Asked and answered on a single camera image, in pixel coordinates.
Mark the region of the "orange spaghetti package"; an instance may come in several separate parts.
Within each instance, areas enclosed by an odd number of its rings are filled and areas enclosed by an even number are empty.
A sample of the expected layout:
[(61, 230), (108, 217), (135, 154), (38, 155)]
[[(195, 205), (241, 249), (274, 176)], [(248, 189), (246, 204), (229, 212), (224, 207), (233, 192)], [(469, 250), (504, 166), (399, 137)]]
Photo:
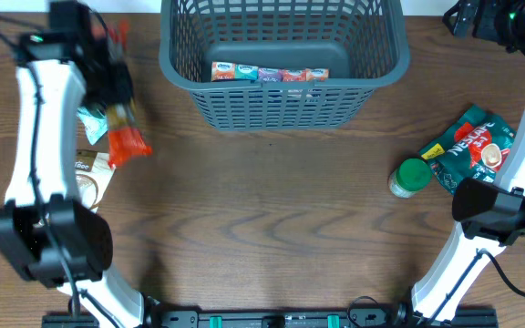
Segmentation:
[(149, 156), (149, 146), (139, 129), (134, 100), (133, 83), (125, 61), (129, 23), (121, 20), (105, 31), (94, 29), (97, 41), (104, 41), (108, 51), (106, 79), (100, 101), (108, 121), (108, 164), (112, 169), (123, 166), (130, 159)]

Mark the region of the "multicolour tissue pack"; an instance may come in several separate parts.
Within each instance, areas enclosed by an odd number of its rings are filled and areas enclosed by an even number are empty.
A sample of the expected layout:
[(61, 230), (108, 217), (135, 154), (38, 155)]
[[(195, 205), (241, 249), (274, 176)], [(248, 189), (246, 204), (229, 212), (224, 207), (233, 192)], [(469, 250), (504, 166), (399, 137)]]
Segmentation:
[(328, 68), (279, 69), (220, 61), (211, 64), (211, 82), (310, 82), (325, 81), (329, 76)]

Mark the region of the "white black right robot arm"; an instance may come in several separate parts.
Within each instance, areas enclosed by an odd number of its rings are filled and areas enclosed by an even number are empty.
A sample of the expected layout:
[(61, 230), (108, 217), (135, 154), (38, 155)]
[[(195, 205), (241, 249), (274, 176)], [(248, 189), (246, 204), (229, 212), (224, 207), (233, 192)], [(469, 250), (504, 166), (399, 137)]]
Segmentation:
[[(459, 1), (443, 16), (455, 37), (473, 36), (525, 56), (525, 1)], [(391, 324), (403, 327), (481, 327), (492, 313), (459, 309), (488, 264), (525, 237), (525, 109), (509, 156), (493, 182), (464, 179), (457, 187), (455, 221), (429, 272), (416, 282)]]

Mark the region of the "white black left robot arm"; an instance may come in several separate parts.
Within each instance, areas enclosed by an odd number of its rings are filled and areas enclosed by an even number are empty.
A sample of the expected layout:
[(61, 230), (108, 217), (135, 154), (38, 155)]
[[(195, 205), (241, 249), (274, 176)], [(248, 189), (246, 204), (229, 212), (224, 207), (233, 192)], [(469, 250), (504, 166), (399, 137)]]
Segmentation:
[(63, 326), (142, 327), (145, 297), (113, 265), (108, 223), (82, 203), (75, 172), (77, 110), (134, 107), (123, 46), (109, 32), (95, 36), (99, 19), (78, 1), (54, 1), (47, 27), (30, 26), (11, 45), (20, 116), (0, 252), (23, 280), (69, 296)]

